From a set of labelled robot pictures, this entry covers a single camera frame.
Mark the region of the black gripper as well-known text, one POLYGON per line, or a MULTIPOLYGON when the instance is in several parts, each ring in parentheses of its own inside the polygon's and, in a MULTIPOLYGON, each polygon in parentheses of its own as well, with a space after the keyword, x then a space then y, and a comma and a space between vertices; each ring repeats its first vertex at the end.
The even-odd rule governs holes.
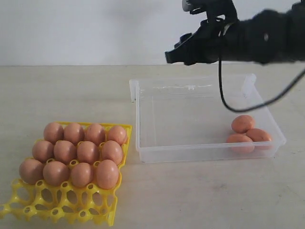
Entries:
POLYGON ((173 50, 165 52, 166 62, 194 65, 218 61, 223 37, 228 29, 237 22, 237 17, 208 17, 201 21, 200 27, 195 33, 184 34, 174 45, 173 50))

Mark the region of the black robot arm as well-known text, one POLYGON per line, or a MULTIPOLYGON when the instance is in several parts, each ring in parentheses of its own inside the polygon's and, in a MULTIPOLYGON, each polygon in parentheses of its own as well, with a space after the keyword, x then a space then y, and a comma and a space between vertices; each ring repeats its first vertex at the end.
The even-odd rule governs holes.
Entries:
POLYGON ((183 10, 205 12, 206 20, 194 33, 180 37, 165 52, 167 63, 185 65, 217 61, 259 64, 305 60, 305 2, 287 12, 266 9, 241 21, 231 0, 184 0, 183 10))

